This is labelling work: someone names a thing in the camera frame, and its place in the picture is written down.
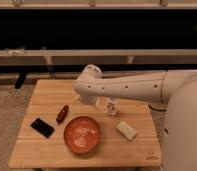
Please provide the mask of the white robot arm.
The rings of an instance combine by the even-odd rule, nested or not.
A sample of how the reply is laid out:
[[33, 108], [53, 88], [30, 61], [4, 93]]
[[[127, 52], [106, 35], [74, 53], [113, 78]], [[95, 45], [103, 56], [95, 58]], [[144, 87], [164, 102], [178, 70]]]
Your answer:
[[197, 171], [197, 70], [104, 79], [99, 67], [88, 65], [74, 90], [88, 104], [99, 96], [165, 104], [161, 171]]

